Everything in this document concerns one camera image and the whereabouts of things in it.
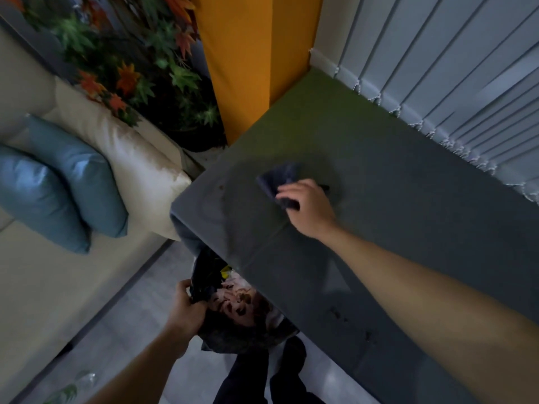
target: black plastic bag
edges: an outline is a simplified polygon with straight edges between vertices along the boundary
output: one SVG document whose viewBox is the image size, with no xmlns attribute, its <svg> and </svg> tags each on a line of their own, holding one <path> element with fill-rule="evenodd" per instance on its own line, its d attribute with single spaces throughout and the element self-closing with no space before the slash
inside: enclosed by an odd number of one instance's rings
<svg viewBox="0 0 539 404">
<path fill-rule="evenodd" d="M 221 287 L 224 280 L 221 270 L 225 267 L 227 263 L 209 247 L 202 249 L 195 261 L 191 278 L 191 297 L 194 303 L 210 300 L 215 291 Z M 264 303 L 271 306 L 266 299 Z M 270 330 L 266 329 L 263 318 L 255 318 L 255 323 L 254 327 L 241 326 L 225 314 L 208 309 L 198 332 L 204 340 L 203 350 L 216 353 L 248 353 L 277 346 L 299 332 L 287 318 L 284 318 L 275 329 Z"/>
</svg>

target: trash bag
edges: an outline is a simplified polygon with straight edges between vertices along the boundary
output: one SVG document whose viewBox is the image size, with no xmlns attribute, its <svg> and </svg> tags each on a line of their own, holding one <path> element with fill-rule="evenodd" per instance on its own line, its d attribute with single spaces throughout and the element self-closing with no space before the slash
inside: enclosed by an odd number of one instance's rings
<svg viewBox="0 0 539 404">
<path fill-rule="evenodd" d="M 244 279 L 234 273 L 225 261 L 206 246 L 200 252 L 193 267 L 190 289 L 193 303 L 205 300 L 214 309 L 216 304 L 222 308 L 222 300 L 217 300 L 217 295 L 228 292 L 227 289 L 223 288 L 223 284 L 230 288 L 229 283 L 233 279 L 239 279 L 243 281 L 243 284 L 248 285 Z M 252 319 L 243 320 L 241 317 L 242 314 L 245 314 L 243 308 L 238 308 L 240 317 L 208 308 L 204 323 L 198 332 L 198 335 L 204 341 L 203 350 L 210 350 L 215 353 L 248 353 L 277 346 L 299 332 L 288 319 L 282 316 L 282 319 L 276 325 L 275 320 L 280 312 L 266 298 L 257 293 L 254 288 L 251 287 L 251 289 L 248 293 L 238 295 L 238 299 L 234 302 L 248 298 L 247 302 L 251 303 L 250 298 L 255 299 L 253 301 L 255 308 Z M 225 306 L 231 313 L 232 304 L 226 303 L 227 305 Z"/>
</svg>

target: floor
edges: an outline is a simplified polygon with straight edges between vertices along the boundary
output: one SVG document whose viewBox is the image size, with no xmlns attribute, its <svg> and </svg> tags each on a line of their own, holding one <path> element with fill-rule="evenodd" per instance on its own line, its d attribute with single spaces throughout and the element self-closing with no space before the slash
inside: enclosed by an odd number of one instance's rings
<svg viewBox="0 0 539 404">
<path fill-rule="evenodd" d="M 192 254 L 185 246 L 174 242 L 87 326 L 74 349 L 52 363 L 33 388 L 16 400 L 17 404 L 41 404 L 51 393 L 72 382 L 77 373 L 90 370 L 98 376 L 96 386 L 71 402 L 83 403 L 157 335 L 168 315 L 176 282 L 190 277 L 192 262 Z M 300 337 L 308 353 L 300 376 L 308 391 L 327 404 L 377 403 L 310 340 L 303 334 Z M 195 337 L 185 356 L 173 367 L 159 404 L 213 402 L 235 356 L 203 352 L 201 344 Z M 278 346 L 270 355 L 270 376 L 281 352 L 282 346 Z M 269 393 L 266 387 L 266 398 L 271 403 Z"/>
</svg>

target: blue pillow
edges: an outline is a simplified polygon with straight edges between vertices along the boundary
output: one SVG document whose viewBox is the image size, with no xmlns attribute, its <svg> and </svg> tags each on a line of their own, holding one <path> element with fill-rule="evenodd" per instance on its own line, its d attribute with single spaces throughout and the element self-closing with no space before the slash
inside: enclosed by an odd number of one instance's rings
<svg viewBox="0 0 539 404">
<path fill-rule="evenodd" d="M 64 177 L 83 220 L 108 237 L 124 237 L 128 214 L 105 157 L 49 121 L 29 115 L 28 126 L 33 154 Z"/>
<path fill-rule="evenodd" d="M 3 145 L 0 206 L 52 242 L 78 254 L 88 253 L 88 232 L 60 178 L 44 164 Z"/>
</svg>

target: vertical blind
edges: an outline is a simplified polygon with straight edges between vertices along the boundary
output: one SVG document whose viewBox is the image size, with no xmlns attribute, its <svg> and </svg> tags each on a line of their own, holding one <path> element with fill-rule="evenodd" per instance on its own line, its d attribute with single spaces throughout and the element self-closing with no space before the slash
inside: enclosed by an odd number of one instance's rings
<svg viewBox="0 0 539 404">
<path fill-rule="evenodd" d="M 539 0 L 324 0 L 310 62 L 539 203 Z"/>
</svg>

